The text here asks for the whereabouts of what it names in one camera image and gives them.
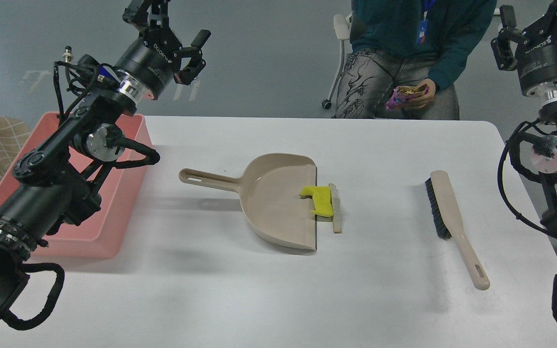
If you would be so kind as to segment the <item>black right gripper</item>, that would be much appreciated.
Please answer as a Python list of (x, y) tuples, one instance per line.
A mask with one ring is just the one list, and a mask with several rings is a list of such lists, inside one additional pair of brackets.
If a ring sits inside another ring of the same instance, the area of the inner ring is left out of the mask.
[[(524, 96), (536, 95), (537, 87), (557, 87), (557, 19), (548, 25), (539, 19), (519, 31), (513, 6), (499, 7), (502, 27), (498, 38), (491, 40), (491, 49), (500, 71), (517, 70), (520, 90)], [(510, 42), (520, 42), (515, 55)]]

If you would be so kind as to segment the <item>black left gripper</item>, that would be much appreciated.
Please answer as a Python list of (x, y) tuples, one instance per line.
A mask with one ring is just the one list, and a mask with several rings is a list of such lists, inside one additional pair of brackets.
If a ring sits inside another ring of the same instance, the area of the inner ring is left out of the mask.
[(117, 92), (131, 101), (155, 101), (170, 81), (190, 86), (206, 67), (197, 58), (211, 31), (201, 29), (189, 46), (182, 46), (172, 31), (153, 27), (141, 34), (118, 60)]

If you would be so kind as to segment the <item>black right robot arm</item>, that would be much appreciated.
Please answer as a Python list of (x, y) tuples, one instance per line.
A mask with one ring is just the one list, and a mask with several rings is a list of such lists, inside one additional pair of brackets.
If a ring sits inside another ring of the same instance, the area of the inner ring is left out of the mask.
[[(499, 8), (501, 28), (491, 48), (501, 71), (517, 71), (522, 94), (540, 99), (539, 117), (520, 123), (498, 164), (498, 189), (517, 220), (557, 240), (557, 0), (546, 13), (518, 29), (512, 6)], [(543, 188), (547, 209), (540, 224), (527, 220), (509, 202), (502, 172), (506, 159), (524, 178)]]

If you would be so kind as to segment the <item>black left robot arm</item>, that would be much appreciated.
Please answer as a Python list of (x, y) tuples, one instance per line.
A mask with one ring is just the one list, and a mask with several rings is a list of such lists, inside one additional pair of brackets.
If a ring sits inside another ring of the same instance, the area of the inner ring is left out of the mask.
[[(132, 116), (143, 98), (155, 100), (170, 80), (189, 85), (205, 68), (203, 46), (211, 33), (199, 31), (185, 47), (166, 20), (140, 31), (139, 38), (111, 66), (84, 55), (76, 63), (57, 61), (73, 74), (82, 92), (45, 141), (12, 168), (20, 186), (0, 206), (0, 321), (18, 331), (31, 330), (53, 312), (64, 284), (59, 264), (28, 263), (46, 236), (62, 224), (80, 225), (101, 208), (99, 190), (114, 168), (137, 168), (160, 160), (156, 150), (132, 140), (117, 127), (121, 115)], [(44, 308), (32, 319), (11, 312), (31, 273), (51, 271), (55, 281)]]

